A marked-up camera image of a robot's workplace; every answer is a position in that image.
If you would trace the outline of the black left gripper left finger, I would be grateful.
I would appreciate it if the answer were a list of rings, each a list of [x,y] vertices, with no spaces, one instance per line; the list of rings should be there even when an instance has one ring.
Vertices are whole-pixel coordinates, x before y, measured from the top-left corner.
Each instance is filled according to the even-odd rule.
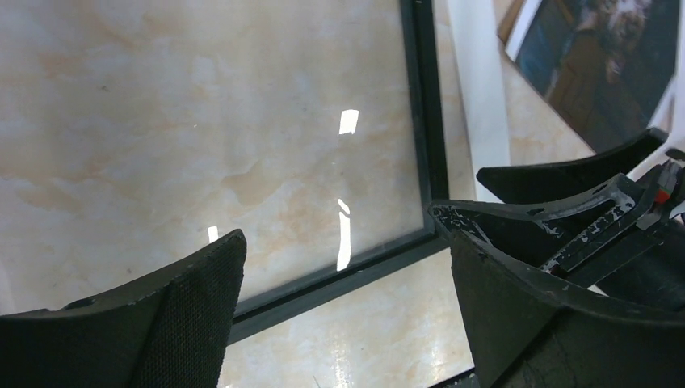
[[[1,318],[4,387],[214,387],[242,285],[240,230],[59,310]]]

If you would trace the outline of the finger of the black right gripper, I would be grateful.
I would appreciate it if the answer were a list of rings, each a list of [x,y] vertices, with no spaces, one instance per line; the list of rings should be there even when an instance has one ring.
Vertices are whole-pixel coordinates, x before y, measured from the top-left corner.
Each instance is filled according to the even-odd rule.
[[[526,166],[483,167],[477,181],[507,204],[535,204],[577,195],[617,174],[627,175],[668,134],[650,128],[610,150],[587,158]]]

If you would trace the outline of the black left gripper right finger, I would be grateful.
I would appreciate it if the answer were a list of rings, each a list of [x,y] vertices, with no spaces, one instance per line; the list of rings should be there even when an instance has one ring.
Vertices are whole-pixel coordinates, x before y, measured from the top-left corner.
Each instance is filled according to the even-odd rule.
[[[481,386],[683,386],[684,227],[661,181],[429,206]]]

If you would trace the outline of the cat photo print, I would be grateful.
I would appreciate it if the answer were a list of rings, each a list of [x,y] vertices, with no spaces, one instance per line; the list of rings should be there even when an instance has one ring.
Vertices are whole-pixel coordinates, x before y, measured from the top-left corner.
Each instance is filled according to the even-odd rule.
[[[502,29],[506,55],[595,152],[671,131],[683,3],[523,1]]]

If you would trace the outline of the black picture frame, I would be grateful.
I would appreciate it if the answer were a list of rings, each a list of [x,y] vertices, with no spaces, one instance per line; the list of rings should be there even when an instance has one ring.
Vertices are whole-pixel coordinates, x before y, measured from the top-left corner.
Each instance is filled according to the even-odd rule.
[[[446,248],[426,211],[432,200],[449,196],[434,3],[401,1],[399,7],[423,209],[422,229],[354,256],[350,267],[341,272],[329,266],[239,302],[229,344],[286,322]]]

